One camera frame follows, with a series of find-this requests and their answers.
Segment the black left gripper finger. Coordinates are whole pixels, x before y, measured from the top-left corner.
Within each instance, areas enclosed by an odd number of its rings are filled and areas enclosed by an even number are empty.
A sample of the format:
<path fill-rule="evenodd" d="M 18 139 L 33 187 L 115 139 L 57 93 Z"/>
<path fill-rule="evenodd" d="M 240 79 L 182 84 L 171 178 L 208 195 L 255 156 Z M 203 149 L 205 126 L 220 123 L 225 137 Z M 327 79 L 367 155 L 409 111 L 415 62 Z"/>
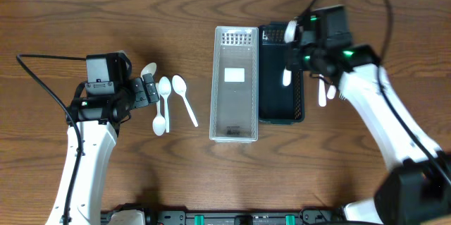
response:
<path fill-rule="evenodd" d="M 151 73 L 144 74 L 142 76 L 144 82 L 145 92 L 150 104 L 157 103 L 159 101 L 158 88 L 154 82 L 154 76 Z"/>
<path fill-rule="evenodd" d="M 142 107 L 147 107 L 149 105 L 147 93 L 145 92 L 141 78 L 132 79 L 130 81 L 130 89 L 135 94 L 135 101 L 132 104 L 133 109 L 139 109 Z"/>

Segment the white plastic fork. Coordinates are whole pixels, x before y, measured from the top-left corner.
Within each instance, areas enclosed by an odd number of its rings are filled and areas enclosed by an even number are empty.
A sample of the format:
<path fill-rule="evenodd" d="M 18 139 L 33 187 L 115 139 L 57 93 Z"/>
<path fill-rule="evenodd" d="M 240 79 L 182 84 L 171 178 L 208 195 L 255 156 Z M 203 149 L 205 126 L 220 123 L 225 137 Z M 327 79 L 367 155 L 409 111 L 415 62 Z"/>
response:
<path fill-rule="evenodd" d="M 335 95 L 336 95 L 336 92 L 337 92 L 336 87 L 334 85 L 330 85 L 329 88 L 328 88 L 326 97 L 328 99 L 334 99 Z"/>
<path fill-rule="evenodd" d="M 293 19 L 288 23 L 285 29 L 284 41 L 286 44 L 288 42 L 295 41 L 296 32 L 297 32 L 297 19 Z M 290 85 L 291 79 L 292 79 L 292 71 L 288 71 L 285 67 L 283 71 L 283 85 L 286 87 Z"/>

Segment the small white plastic spoon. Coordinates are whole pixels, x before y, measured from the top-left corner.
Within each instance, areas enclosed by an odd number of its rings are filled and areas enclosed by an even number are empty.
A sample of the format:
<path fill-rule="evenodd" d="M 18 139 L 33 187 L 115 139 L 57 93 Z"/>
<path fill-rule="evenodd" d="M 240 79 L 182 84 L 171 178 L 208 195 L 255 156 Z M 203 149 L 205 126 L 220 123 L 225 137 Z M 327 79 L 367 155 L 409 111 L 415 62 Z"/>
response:
<path fill-rule="evenodd" d="M 327 104 L 326 98 L 326 84 L 323 80 L 323 76 L 319 74 L 319 92 L 318 92 L 318 103 L 320 107 L 325 107 Z"/>

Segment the pale green plastic fork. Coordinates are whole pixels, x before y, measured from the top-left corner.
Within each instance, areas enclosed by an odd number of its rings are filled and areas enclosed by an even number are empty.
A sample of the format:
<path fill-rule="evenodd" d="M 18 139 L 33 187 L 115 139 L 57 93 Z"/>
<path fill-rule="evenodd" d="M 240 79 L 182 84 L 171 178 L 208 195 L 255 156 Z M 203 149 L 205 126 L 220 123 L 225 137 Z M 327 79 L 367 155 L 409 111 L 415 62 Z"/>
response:
<path fill-rule="evenodd" d="M 341 92 L 340 92 L 339 98 L 340 98 L 341 100 L 346 100 L 346 98 L 345 98 L 344 94 L 343 94 L 343 93 L 341 93 Z"/>

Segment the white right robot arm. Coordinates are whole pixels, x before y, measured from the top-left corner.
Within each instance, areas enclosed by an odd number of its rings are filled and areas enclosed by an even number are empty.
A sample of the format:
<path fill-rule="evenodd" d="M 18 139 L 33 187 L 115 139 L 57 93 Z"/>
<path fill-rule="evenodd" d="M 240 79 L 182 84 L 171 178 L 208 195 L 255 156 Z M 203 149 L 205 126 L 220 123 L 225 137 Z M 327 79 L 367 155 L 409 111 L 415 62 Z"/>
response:
<path fill-rule="evenodd" d="M 380 58 L 339 32 L 323 44 L 313 30 L 290 22 L 287 67 L 330 78 L 362 118 L 389 172 L 372 198 L 345 205 L 342 220 L 421 224 L 450 214 L 450 155 L 419 127 L 395 93 Z"/>

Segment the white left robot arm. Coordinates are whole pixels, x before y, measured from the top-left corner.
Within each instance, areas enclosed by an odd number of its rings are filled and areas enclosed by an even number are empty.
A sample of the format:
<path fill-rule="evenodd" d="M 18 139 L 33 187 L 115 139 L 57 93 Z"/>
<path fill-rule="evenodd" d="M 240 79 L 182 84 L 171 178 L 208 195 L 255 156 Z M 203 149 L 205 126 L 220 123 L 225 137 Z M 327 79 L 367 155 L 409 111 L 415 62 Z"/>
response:
<path fill-rule="evenodd" d="M 120 126 L 133 109 L 159 101 L 156 64 L 131 78 L 125 54 L 89 55 L 88 79 L 65 108 L 68 151 L 48 224 L 100 224 L 106 170 Z"/>

